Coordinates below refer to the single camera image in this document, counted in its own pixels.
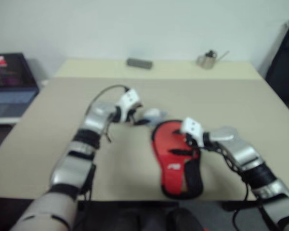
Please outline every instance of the red slipper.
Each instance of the red slipper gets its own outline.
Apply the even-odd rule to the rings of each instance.
[[[152,132],[152,146],[161,167],[161,187],[173,199],[191,199],[203,191],[200,175],[200,151],[185,142],[183,134],[175,133],[181,120],[165,121]]]

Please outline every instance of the white wall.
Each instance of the white wall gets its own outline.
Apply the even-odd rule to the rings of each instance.
[[[0,52],[52,77],[67,57],[196,59],[208,49],[261,72],[289,0],[0,0]]]

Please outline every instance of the robotic hand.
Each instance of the robotic hand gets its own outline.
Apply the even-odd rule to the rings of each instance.
[[[186,118],[180,132],[186,134],[189,146],[222,154],[228,166],[251,187],[267,224],[275,230],[289,231],[289,189],[272,173],[261,155],[239,137],[236,129],[222,127],[204,132],[200,123]]]
[[[95,102],[89,106],[84,121],[64,155],[54,168],[50,190],[32,202],[12,231],[70,231],[77,211],[77,196],[92,186],[100,138],[111,122],[126,122],[140,106],[134,89],[116,103]]]

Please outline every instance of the tabletop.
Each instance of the tabletop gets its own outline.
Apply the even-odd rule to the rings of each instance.
[[[6,124],[6,125],[14,125],[17,124],[20,121],[20,117],[0,117],[0,125]]]
[[[91,99],[112,84],[135,88],[144,109],[157,107],[167,119],[192,117],[206,130],[238,129],[289,187],[289,110],[262,80],[54,78],[41,91],[0,147],[0,197],[39,197],[52,169],[71,141]],[[113,90],[104,100],[116,102]],[[113,140],[101,141],[94,160],[93,199],[165,200],[160,169],[147,127],[114,124]],[[224,160],[203,152],[204,192],[200,199],[240,200],[245,186]]]
[[[195,61],[154,60],[150,70],[130,67],[125,60],[68,59],[55,77],[132,79],[254,79],[262,77],[249,62],[218,62],[205,70]]]

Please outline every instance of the black joint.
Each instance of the black joint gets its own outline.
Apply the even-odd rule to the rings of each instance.
[[[174,130],[172,133],[173,134],[181,134],[180,129]]]
[[[85,160],[91,160],[91,161],[94,159],[94,153],[92,153],[90,155],[87,155],[87,154],[84,154],[84,153],[70,151],[67,155],[73,156],[73,157],[77,157],[77,158],[81,158],[81,159],[85,159]]]
[[[126,122],[130,122],[130,117],[133,116],[135,114],[136,110],[135,109],[131,109],[128,113],[127,113],[127,118],[126,118]]]
[[[212,143],[210,141],[210,135],[208,132],[203,133],[203,144],[205,147],[212,147]]]
[[[79,193],[79,189],[69,184],[55,184],[49,189],[48,192],[65,194],[75,201]]]
[[[241,177],[252,189],[260,188],[276,180],[276,176],[266,164],[259,165],[243,172]]]
[[[73,141],[79,141],[82,143],[86,143],[95,149],[100,148],[100,138],[101,136],[94,131],[81,129],[78,130],[76,135],[74,136]]]
[[[277,225],[279,226],[280,230],[284,230],[287,225],[289,225],[289,216],[282,218]]]
[[[141,119],[141,120],[138,120],[137,122],[134,123],[135,126],[139,126],[139,125],[145,125],[147,123],[149,123],[150,120],[148,119]]]
[[[23,219],[23,220],[30,220],[30,219],[32,219],[32,218],[35,218],[35,215],[32,215],[32,216],[26,217],[26,218]]]
[[[186,144],[189,147],[198,147],[198,143],[190,134],[186,134]]]
[[[118,123],[121,119],[121,108],[119,106],[116,106],[116,115],[115,117],[112,119],[112,122],[114,123]]]

